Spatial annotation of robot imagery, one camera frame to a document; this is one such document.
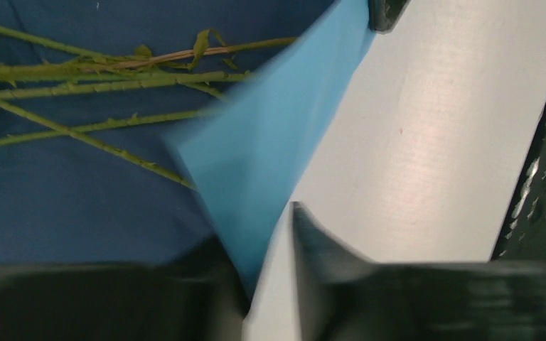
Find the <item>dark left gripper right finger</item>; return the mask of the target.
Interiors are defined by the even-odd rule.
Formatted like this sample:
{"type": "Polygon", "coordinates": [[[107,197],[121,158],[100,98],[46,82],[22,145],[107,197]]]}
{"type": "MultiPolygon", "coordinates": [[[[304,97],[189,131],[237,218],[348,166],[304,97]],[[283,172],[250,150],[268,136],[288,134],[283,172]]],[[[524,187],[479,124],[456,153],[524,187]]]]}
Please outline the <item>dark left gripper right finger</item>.
{"type": "Polygon", "coordinates": [[[546,264],[379,263],[291,205],[303,340],[546,340],[546,264]]]}

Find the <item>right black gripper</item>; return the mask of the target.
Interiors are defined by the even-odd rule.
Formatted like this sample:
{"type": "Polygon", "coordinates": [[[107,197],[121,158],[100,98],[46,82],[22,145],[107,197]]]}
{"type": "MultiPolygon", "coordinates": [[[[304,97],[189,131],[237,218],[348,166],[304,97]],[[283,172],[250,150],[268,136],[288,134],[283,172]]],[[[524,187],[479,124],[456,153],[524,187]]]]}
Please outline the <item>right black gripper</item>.
{"type": "Polygon", "coordinates": [[[369,24],[372,32],[390,32],[410,0],[368,0],[369,24]]]}

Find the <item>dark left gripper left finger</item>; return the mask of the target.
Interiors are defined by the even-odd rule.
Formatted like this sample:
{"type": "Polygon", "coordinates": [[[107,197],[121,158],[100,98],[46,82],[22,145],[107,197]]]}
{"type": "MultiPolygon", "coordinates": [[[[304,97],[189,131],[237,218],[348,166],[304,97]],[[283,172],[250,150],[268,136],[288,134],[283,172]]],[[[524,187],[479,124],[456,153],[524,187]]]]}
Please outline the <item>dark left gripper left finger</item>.
{"type": "Polygon", "coordinates": [[[241,340],[249,309],[215,237],[165,264],[0,264],[0,340],[241,340]]]}

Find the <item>blue wrapping paper sheet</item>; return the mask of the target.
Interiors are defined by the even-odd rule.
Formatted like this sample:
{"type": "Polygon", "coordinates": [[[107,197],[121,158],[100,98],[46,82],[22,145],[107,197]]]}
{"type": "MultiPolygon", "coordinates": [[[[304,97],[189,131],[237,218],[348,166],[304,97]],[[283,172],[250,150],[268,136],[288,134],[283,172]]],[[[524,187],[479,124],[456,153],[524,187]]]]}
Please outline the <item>blue wrapping paper sheet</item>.
{"type": "Polygon", "coordinates": [[[228,43],[295,37],[241,53],[258,74],[228,104],[185,87],[20,99],[80,126],[207,106],[218,118],[95,132],[203,190],[215,225],[181,184],[70,137],[0,147],[0,263],[166,263],[221,229],[255,287],[272,230],[369,49],[365,1],[0,1],[0,25],[110,55],[190,48],[212,28],[228,43]]]}

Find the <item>pink fake flower bunch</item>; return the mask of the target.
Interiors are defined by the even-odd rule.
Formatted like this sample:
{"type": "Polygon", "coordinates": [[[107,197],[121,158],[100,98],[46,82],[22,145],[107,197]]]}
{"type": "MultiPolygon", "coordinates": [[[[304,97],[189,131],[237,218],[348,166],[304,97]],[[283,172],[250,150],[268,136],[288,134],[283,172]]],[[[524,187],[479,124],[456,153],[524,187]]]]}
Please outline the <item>pink fake flower bunch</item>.
{"type": "Polygon", "coordinates": [[[218,83],[242,82],[251,76],[248,71],[239,71],[234,62],[236,54],[249,50],[285,47],[294,42],[294,38],[287,37],[229,45],[216,30],[205,29],[197,34],[193,47],[189,50],[153,55],[147,46],[140,45],[134,49],[131,55],[114,56],[4,26],[0,26],[0,36],[71,55],[71,59],[63,63],[0,64],[0,109],[42,126],[42,130],[39,132],[8,135],[0,138],[0,147],[67,136],[185,187],[189,187],[190,183],[180,175],[124,149],[116,148],[96,139],[92,133],[192,119],[198,116],[197,111],[155,114],[147,117],[132,115],[126,119],[108,118],[93,124],[66,126],[16,106],[14,101],[176,85],[209,94],[223,101],[225,95],[216,88],[218,83]]]}

